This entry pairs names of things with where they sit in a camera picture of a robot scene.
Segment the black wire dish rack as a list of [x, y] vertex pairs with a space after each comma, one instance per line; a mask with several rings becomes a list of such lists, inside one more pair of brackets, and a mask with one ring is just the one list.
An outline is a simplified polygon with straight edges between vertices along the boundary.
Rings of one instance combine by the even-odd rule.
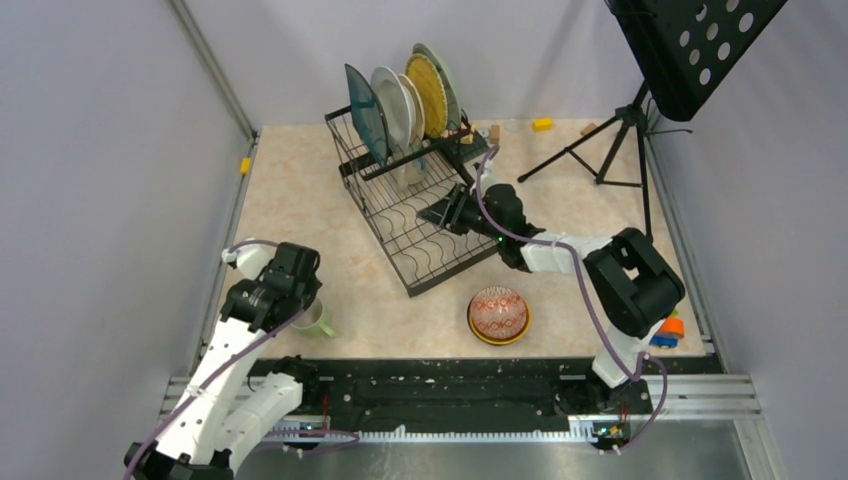
[[471, 184], [470, 167], [488, 143], [466, 118], [469, 144], [455, 133], [425, 140], [404, 165], [425, 165], [423, 179], [400, 185], [399, 166], [382, 166], [372, 158], [353, 125], [349, 106], [324, 116], [340, 159], [341, 180], [392, 264], [406, 293], [420, 295], [496, 253], [493, 240], [470, 232], [452, 234], [418, 217], [418, 212], [449, 195], [457, 184]]

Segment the light green flower plate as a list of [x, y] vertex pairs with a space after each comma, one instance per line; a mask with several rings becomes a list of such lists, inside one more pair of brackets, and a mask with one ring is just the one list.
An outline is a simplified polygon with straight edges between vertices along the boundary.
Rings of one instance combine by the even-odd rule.
[[462, 112], [458, 98], [458, 81], [455, 79], [447, 62], [435, 50], [424, 43], [415, 43], [412, 52], [425, 55], [436, 67], [442, 79], [447, 99], [447, 129], [460, 129], [462, 127]]

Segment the white plate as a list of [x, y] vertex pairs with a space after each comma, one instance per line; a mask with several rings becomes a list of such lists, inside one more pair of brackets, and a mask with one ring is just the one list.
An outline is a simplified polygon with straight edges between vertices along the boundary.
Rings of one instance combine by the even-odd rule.
[[374, 69], [370, 85], [386, 119], [390, 153], [402, 153], [410, 145], [412, 136], [414, 107], [411, 96], [399, 76], [386, 66]]

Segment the dark teal square plate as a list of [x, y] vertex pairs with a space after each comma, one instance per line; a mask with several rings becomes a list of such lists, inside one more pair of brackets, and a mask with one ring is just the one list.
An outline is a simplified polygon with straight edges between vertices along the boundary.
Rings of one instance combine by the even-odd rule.
[[364, 75], [344, 65], [354, 128], [374, 161], [384, 166], [389, 157], [388, 130], [380, 101]]

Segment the cream floral plate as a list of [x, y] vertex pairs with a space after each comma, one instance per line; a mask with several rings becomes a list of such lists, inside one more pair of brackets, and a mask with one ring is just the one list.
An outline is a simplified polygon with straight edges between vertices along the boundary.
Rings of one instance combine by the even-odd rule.
[[408, 93], [409, 100], [407, 104], [409, 105], [410, 113], [414, 115], [414, 120], [411, 122], [411, 137], [409, 146], [411, 148], [419, 147], [423, 140], [425, 127], [423, 103], [417, 87], [408, 76], [405, 74], [398, 74], [398, 79], [400, 84]]

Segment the yellow bamboo pattern plate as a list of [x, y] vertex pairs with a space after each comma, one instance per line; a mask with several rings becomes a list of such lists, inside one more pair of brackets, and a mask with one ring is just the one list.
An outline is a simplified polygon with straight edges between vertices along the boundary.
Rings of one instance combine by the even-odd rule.
[[424, 133], [439, 138], [447, 130], [448, 100], [441, 75], [424, 54], [413, 53], [406, 64], [405, 75], [412, 81], [422, 101]]

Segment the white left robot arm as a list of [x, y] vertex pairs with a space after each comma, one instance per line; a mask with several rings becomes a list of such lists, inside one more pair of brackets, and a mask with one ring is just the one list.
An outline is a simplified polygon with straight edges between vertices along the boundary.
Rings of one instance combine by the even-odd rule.
[[221, 253], [242, 280], [227, 292], [213, 336], [175, 407], [125, 455], [126, 479], [232, 479], [274, 424], [319, 404], [320, 386], [297, 362], [233, 405], [267, 344], [315, 302], [320, 253], [250, 238]]

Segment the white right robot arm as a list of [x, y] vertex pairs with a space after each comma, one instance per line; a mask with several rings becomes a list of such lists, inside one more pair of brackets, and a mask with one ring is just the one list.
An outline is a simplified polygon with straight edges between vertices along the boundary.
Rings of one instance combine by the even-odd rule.
[[475, 232], [494, 240], [508, 267], [527, 273], [559, 273], [577, 279], [597, 326], [602, 350], [586, 385], [589, 404], [612, 412], [627, 397], [625, 383], [637, 380], [648, 344], [685, 298], [683, 280], [639, 229], [627, 227], [607, 238], [553, 233], [527, 220], [524, 204], [509, 184], [485, 191], [463, 184], [416, 213], [454, 235]]

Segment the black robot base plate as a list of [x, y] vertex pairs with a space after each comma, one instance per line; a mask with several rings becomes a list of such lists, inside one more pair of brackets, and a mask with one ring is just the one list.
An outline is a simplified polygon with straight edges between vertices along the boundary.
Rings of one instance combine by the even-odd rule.
[[645, 381], [605, 392], [587, 358], [260, 360], [253, 387], [294, 372], [306, 386], [297, 413], [360, 433], [506, 434], [566, 432], [580, 415], [607, 423], [650, 414]]

